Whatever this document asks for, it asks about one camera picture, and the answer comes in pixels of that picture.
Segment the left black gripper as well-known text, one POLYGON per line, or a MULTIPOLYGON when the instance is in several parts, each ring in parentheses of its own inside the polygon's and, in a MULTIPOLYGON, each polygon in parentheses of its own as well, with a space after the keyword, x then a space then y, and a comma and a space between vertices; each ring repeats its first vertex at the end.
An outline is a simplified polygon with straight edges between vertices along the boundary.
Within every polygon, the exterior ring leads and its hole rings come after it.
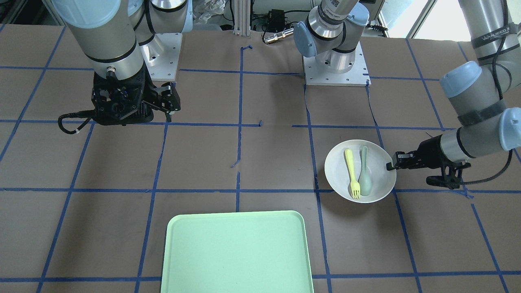
POLYGON ((415 151, 395 152, 393 159, 399 162, 386 163, 386 170, 456 168, 469 161, 471 156, 462 147, 458 135, 439 135, 423 141, 415 151))

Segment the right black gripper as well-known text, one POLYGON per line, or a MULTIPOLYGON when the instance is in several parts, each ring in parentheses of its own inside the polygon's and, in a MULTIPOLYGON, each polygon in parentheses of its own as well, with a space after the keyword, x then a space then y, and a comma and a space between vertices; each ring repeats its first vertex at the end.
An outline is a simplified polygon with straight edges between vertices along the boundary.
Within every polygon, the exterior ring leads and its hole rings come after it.
POLYGON ((95 122, 151 122, 153 109, 162 111, 167 122, 172 122, 171 112, 181 110, 181 99, 174 82, 166 82, 156 88, 158 96, 148 105, 145 101, 153 96, 153 84, 147 69, 142 67, 134 76, 118 80, 115 74, 103 78, 95 73, 92 87, 92 103, 95 122))

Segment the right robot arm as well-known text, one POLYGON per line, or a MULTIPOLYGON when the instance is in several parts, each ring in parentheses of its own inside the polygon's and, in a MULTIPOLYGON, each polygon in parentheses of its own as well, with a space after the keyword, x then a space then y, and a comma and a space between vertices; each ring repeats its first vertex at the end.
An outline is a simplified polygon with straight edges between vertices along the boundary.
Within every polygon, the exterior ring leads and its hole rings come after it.
POLYGON ((163 112, 167 122, 180 111, 173 82, 153 83, 149 68, 168 63, 159 35, 189 32, 193 26, 190 0, 54 0, 94 70, 92 110, 61 115, 97 124, 151 122, 163 112))

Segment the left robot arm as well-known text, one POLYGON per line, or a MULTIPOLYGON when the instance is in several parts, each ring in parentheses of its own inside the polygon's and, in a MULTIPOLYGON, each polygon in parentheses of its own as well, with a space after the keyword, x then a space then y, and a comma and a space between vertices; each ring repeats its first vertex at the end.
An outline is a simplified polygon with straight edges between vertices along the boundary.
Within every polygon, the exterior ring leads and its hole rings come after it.
MULTIPOLYGON (((458 168, 469 160, 520 147, 520 108, 507 108, 504 94, 520 86, 519 28, 505 0, 460 0, 476 61, 445 74, 440 85, 461 123, 457 130, 422 142, 409 153, 397 152, 387 169, 458 168)), ((352 54, 368 22, 357 0, 323 0, 294 41, 305 57, 323 52, 352 54)))

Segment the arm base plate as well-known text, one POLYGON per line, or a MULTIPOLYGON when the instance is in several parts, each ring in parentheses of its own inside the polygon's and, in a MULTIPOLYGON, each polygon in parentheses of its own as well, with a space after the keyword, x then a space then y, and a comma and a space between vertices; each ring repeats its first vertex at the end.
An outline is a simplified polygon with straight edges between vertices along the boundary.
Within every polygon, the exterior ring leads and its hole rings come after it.
POLYGON ((313 57, 302 57, 306 85, 315 86, 371 86, 361 43, 353 52, 334 50, 313 57))
POLYGON ((174 82, 180 58, 182 33, 154 35, 140 49, 153 81, 174 82))

